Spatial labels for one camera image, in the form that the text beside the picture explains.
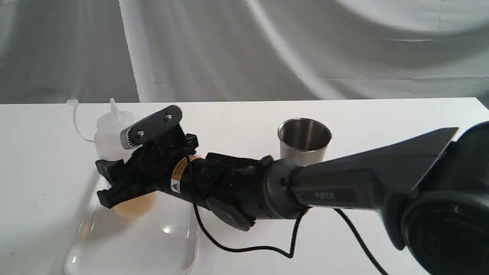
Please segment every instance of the white backdrop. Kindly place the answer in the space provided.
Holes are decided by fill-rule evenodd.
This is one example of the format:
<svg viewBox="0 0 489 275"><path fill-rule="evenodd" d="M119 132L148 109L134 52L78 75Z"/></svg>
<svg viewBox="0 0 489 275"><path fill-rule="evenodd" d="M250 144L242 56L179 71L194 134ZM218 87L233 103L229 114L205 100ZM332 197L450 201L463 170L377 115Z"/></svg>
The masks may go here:
<svg viewBox="0 0 489 275"><path fill-rule="evenodd" d="M485 0L120 0L139 99L489 98Z"/></svg>

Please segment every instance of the stainless steel cup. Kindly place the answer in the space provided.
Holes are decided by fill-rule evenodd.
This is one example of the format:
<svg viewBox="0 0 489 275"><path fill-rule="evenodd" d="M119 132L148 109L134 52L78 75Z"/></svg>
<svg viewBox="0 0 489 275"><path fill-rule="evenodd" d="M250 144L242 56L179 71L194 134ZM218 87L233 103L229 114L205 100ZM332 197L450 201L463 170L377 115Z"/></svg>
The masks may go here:
<svg viewBox="0 0 489 275"><path fill-rule="evenodd" d="M280 158L302 166L322 162L331 137L331 131L319 121L289 119L278 127Z"/></svg>

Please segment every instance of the wire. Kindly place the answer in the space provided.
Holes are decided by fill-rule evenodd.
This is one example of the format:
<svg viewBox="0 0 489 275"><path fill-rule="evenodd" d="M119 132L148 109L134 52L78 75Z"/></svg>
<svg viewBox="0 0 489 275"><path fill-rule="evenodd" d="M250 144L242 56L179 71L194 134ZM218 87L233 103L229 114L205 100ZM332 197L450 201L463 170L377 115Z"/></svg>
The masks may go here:
<svg viewBox="0 0 489 275"><path fill-rule="evenodd" d="M367 255L367 257L369 258L369 260L372 262L372 264L377 268L377 270L380 272L380 274L382 275L389 275L381 266L380 264L377 262L377 260L375 259L375 257L372 255L372 253L370 253L370 250L368 250L368 247L367 245L365 244L365 242L363 242L362 240L362 237L360 236L360 234L358 233L358 231L356 230L355 226L353 225L352 221L350 220L350 218L348 218L348 216L343 212L341 211L340 209L337 209L337 208L334 208L334 210L343 218L343 220L345 220L345 222L348 224L348 226L350 227L350 229L352 230L353 232L353 235L355 235L355 238L356 240L358 241L358 243L360 244L360 246L362 247L363 249L363 252L365 252L365 254Z"/></svg>
<svg viewBox="0 0 489 275"><path fill-rule="evenodd" d="M214 245L216 245L217 247L219 247L220 249L222 249L224 251L234 252L234 253L249 252L249 251L255 251L255 250L271 250L271 251L275 251L277 253L280 253L289 259L292 259L292 257L294 257L295 240L297 239L297 231L299 229L299 224L302 220L302 217L304 216L304 214L307 211L307 208L303 208L300 211L299 215L297 216L297 219L295 220L294 229L292 231L292 239L290 240L290 251L289 252L285 252L282 249L277 248L277 247L273 247L273 246L253 246L253 247L246 247L246 248L229 248L229 247L226 247L226 246L220 244L218 241L216 241L216 239L214 239L212 237L212 235L207 231L207 229L205 229L205 226L202 223L202 219L200 218L200 215L199 215L199 209L197 207L197 199L196 199L196 192L195 192L196 186L195 186L194 175L193 175L193 171L192 171L192 162L190 161L190 156L189 156L187 150L184 150L184 152L185 152L185 158L187 159L187 163L188 163L189 170L190 170L190 180L192 181L192 185L193 185L193 187L192 187L193 188L193 190L192 190L192 204L194 205L195 217L197 218L197 222L199 223L199 226L200 226L200 229L202 230L202 232L204 232L204 234L207 236L207 238L209 238L209 240Z"/></svg>
<svg viewBox="0 0 489 275"><path fill-rule="evenodd" d="M304 214L308 210L307 208L303 208L300 211L299 215L297 216L297 219L295 220L294 229L292 231L292 239L290 240L290 252L289 253L283 251L280 248L273 247L273 246L253 246L253 247L246 247L246 248L229 248L229 247L226 247L226 246L220 244L218 241L216 241L216 239L214 239L212 237L212 235L207 231L207 229L205 229L205 226L202 223L202 219L200 218L199 209L198 209L198 206L197 206L197 199L196 199L196 193L195 193L195 181L194 181L194 174L193 174L193 171L192 171L192 162L190 161L190 156L189 156L188 152L186 150L184 150L184 152L185 152L185 158L187 159L187 164L189 166L190 181L192 182L192 204L194 206L195 217L197 218L197 222L199 223L199 226L200 226L200 229L202 230L202 232L204 232L204 234L207 236L207 238L209 238L209 240L214 245L216 245L220 249L222 249L224 251L228 251L228 252L238 253L238 252L249 252L249 251L255 251L255 250L271 250L271 251L275 251L277 253L280 253L280 254L282 254L283 256L285 256L285 257L287 257L289 259L292 259L292 257L294 257L295 241L297 239L297 231L299 229L299 224L300 224L300 222L302 220L302 217L304 216ZM334 208L334 210L343 218L343 220L345 220L346 224L350 227L350 230L352 231L353 235L355 235L356 240L358 241L358 243L362 247L363 252L365 252L365 254L367 255L367 257L372 262L372 264L377 268L377 270L382 275L389 275L381 267L381 265L377 262L377 260L375 259L375 257L372 255L372 253L368 249L368 247L365 245L365 242L363 241L362 237L360 236L360 234L356 230L356 228L353 225L353 223L350 220L350 218L348 218L348 216L343 211L341 211L340 209Z"/></svg>

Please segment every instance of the piper logo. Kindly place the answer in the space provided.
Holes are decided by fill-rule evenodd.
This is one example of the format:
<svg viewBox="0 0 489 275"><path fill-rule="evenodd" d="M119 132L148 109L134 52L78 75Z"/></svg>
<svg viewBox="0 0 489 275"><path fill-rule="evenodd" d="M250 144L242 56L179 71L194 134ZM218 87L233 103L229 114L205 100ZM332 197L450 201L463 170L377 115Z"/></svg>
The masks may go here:
<svg viewBox="0 0 489 275"><path fill-rule="evenodd" d="M317 200L336 201L334 194L331 192L314 192L314 195Z"/></svg>

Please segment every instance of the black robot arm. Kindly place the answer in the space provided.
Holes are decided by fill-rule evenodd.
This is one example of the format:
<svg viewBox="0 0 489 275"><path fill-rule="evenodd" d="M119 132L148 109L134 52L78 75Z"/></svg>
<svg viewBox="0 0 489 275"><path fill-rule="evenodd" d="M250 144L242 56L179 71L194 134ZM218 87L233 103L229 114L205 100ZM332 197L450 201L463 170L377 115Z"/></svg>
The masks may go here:
<svg viewBox="0 0 489 275"><path fill-rule="evenodd" d="M299 167L270 156L194 156L197 137L183 132L181 117L170 106L121 133L125 148L140 147L127 163L96 162L112 186L97 192L103 206L162 191L195 198L244 231L257 219L296 219L311 206L375 210L393 245L407 245L430 273L489 273L489 124L474 126L457 142L458 128L443 128ZM457 251L464 260L453 256Z"/></svg>

